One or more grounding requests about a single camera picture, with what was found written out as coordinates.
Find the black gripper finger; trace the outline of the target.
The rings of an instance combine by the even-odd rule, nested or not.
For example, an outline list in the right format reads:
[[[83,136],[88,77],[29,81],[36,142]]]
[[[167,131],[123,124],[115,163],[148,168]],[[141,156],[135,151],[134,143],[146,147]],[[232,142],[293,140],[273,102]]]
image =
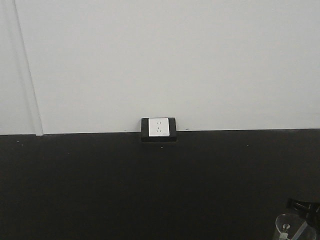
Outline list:
[[[320,231],[319,202],[306,202],[289,198],[286,203],[286,208],[298,214],[300,218],[305,220],[307,224],[314,228],[317,232]]]

